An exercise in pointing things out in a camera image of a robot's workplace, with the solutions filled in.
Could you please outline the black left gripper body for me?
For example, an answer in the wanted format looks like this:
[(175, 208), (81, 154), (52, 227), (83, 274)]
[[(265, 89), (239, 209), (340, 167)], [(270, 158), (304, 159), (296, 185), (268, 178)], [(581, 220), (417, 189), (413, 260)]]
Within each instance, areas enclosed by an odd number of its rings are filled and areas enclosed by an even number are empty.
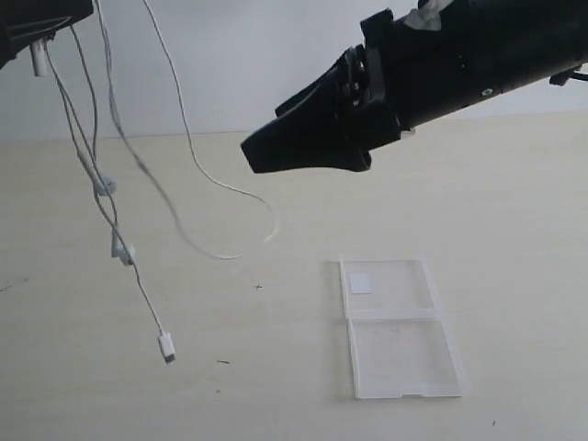
[(91, 0), (1, 0), (1, 68), (32, 43), (93, 13)]

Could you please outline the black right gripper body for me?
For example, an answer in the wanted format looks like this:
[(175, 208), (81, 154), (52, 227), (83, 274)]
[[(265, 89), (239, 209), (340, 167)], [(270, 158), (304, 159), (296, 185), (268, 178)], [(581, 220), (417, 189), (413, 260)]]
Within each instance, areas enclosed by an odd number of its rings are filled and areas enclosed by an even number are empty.
[(394, 16), (379, 11), (360, 22), (364, 42), (348, 48), (340, 59), (343, 129), (347, 141), (369, 152), (400, 138), (400, 122), (387, 80), (386, 40)]

